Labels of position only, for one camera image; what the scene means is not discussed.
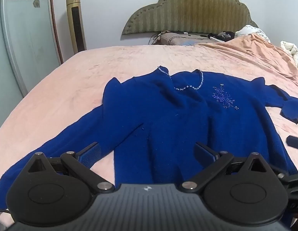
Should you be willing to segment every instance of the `upholstered headboard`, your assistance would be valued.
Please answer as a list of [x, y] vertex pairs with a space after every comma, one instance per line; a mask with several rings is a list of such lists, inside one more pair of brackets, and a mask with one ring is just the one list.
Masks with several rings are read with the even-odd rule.
[[236, 32], [245, 25], [257, 27], [239, 0], [159, 0], [137, 10], [122, 34], [182, 31], [195, 33]]

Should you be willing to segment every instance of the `wardrobe door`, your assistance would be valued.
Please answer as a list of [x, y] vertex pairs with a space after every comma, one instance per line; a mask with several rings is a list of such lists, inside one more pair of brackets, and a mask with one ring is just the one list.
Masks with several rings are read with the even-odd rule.
[[1, 0], [11, 65], [26, 95], [60, 65], [49, 0]]
[[0, 17], [0, 127], [22, 98], [10, 65]]

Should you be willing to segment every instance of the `white blanket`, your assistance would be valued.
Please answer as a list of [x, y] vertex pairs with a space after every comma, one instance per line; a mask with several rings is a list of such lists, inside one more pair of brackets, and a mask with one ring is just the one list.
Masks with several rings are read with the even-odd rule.
[[281, 41], [281, 49], [292, 57], [298, 68], [298, 48], [291, 42]]
[[237, 31], [235, 33], [235, 38], [239, 36], [247, 36], [251, 33], [258, 34], [259, 36], [265, 38], [266, 41], [270, 42], [268, 36], [266, 36], [266, 34], [260, 28], [253, 27], [251, 25], [245, 25], [241, 30]]

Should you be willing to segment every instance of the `blue sweater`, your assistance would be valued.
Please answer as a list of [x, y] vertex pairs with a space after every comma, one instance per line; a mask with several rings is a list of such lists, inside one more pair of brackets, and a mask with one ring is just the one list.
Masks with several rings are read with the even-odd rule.
[[0, 209], [6, 208], [9, 187], [35, 152], [59, 157], [93, 142], [100, 144], [100, 158], [114, 150], [116, 185], [181, 183], [191, 178], [203, 169], [193, 156], [198, 141], [238, 157], [256, 151], [271, 164], [297, 173], [265, 106], [281, 108], [283, 117], [298, 123], [298, 99], [265, 85], [262, 77], [250, 82], [199, 70], [169, 77], [160, 67], [122, 84], [113, 78], [105, 87], [103, 105], [2, 176]]

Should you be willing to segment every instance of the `flower pattern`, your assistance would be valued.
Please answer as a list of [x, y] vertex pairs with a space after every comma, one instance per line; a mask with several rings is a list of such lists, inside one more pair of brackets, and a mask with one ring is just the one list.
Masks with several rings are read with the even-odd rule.
[[224, 108], [233, 107], [233, 103], [235, 102], [235, 100], [233, 100], [230, 97], [230, 95], [226, 91], [224, 91], [223, 89], [224, 84], [221, 84], [220, 86], [221, 86], [221, 89], [213, 87], [215, 90], [215, 93], [213, 93], [212, 97], [215, 98], [218, 102], [221, 102]]
[[39, 8], [39, 7], [40, 7], [40, 0], [34, 0], [34, 1], [33, 1], [33, 6], [34, 6], [35, 8]]

